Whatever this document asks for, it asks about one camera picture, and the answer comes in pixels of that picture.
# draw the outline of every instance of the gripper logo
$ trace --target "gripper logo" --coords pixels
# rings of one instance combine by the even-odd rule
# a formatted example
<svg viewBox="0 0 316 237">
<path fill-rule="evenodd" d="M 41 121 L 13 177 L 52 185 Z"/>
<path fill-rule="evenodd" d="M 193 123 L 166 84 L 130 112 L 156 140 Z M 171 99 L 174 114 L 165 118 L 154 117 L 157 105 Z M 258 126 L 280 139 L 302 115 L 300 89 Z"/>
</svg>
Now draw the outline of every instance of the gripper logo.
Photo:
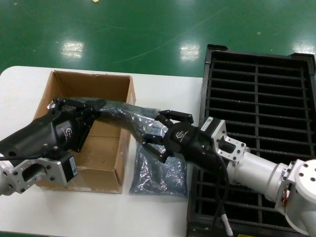
<svg viewBox="0 0 316 237">
<path fill-rule="evenodd" d="M 61 129 L 64 132 L 66 141 L 68 141 L 68 138 L 71 137 L 73 131 L 71 130 L 71 128 L 66 128 L 66 130 L 64 130 L 63 128 Z"/>
<path fill-rule="evenodd" d="M 184 131 L 181 131 L 181 132 L 177 132 L 176 133 L 176 138 L 178 138 L 180 140 L 180 142 L 182 142 L 184 136 L 187 134 L 188 132 L 184 132 Z"/>
</svg>

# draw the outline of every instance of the black crate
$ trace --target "black crate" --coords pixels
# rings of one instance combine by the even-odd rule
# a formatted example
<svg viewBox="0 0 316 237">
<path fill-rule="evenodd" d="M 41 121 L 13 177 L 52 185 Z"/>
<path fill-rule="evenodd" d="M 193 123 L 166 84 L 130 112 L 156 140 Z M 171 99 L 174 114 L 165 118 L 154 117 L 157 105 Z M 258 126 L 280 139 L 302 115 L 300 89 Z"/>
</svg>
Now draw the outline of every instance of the black crate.
<svg viewBox="0 0 316 237">
<path fill-rule="evenodd" d="M 227 134 L 275 163 L 315 158 L 315 59 L 313 55 L 247 54 L 208 45 L 199 125 L 226 120 Z M 216 178 L 194 168 L 187 236 L 210 235 L 216 210 Z M 219 195 L 224 192 L 220 185 Z M 245 186 L 231 186 L 225 204 L 238 234 L 302 237 L 274 210 L 275 204 Z M 219 223 L 216 236 L 226 236 Z"/>
</svg>

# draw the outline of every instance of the green floor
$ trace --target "green floor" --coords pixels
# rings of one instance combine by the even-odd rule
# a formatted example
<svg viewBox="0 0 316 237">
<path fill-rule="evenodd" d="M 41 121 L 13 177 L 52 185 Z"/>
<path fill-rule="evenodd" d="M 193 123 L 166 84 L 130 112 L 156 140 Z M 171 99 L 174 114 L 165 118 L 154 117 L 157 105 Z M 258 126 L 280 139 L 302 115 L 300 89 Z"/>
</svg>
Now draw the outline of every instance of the green floor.
<svg viewBox="0 0 316 237">
<path fill-rule="evenodd" d="M 315 53 L 315 9 L 314 0 L 1 0 L 0 72 L 22 65 L 202 77 L 208 43 Z"/>
</svg>

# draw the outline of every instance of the cardboard box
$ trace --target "cardboard box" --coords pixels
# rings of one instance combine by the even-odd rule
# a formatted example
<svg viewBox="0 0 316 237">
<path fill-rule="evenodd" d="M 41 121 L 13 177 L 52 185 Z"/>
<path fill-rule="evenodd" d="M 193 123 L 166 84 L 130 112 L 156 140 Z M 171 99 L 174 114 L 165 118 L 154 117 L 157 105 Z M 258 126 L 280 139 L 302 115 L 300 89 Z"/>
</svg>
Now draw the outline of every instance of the cardboard box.
<svg viewBox="0 0 316 237">
<path fill-rule="evenodd" d="M 34 119 L 45 115 L 54 97 L 97 97 L 135 104 L 130 76 L 92 75 L 54 71 Z M 95 121 L 80 153 L 75 153 L 77 176 L 67 186 L 41 181 L 43 189 L 122 193 L 130 134 L 118 127 Z"/>
</svg>

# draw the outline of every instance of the cable connector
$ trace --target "cable connector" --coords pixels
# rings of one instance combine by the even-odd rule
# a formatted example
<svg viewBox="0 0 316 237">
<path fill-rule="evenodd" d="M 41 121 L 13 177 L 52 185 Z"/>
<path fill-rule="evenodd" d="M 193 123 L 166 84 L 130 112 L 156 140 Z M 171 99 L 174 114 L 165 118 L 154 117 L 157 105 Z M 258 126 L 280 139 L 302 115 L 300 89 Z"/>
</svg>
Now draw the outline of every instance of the cable connector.
<svg viewBox="0 0 316 237">
<path fill-rule="evenodd" d="M 234 233 L 233 233 L 233 230 L 231 228 L 231 225 L 228 222 L 227 215 L 223 214 L 221 217 L 222 217 L 222 221 L 223 221 L 223 223 L 225 225 L 225 230 L 226 230 L 227 235 L 228 236 L 234 236 Z"/>
</svg>

